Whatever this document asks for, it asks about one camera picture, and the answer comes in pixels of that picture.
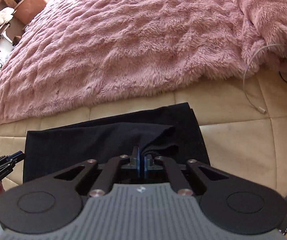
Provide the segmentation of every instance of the silver screw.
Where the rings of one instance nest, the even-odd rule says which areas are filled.
[[[102,189],[94,189],[94,190],[89,192],[89,195],[91,197],[102,197],[105,194],[106,193]]]
[[[194,192],[191,189],[183,188],[178,190],[177,194],[182,196],[192,196]]]

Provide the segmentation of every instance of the beige leather surface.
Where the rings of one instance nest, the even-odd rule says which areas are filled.
[[[246,100],[242,81],[201,80],[189,88],[152,98],[110,102],[43,119],[0,125],[0,155],[24,151],[28,130],[189,102],[194,109],[212,166],[287,194],[287,84],[278,73],[262,69],[246,82],[257,112]],[[22,183],[22,163],[4,181],[10,188]]]

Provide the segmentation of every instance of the black folded cloth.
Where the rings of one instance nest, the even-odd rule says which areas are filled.
[[[205,143],[188,103],[116,115],[43,131],[28,131],[23,182],[87,159],[106,163],[121,154],[155,152],[177,163],[209,164]]]

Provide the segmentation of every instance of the pink fluffy blanket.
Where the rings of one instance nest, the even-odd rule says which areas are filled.
[[[241,77],[272,43],[250,73],[287,58],[287,0],[51,0],[0,73],[0,124]]]

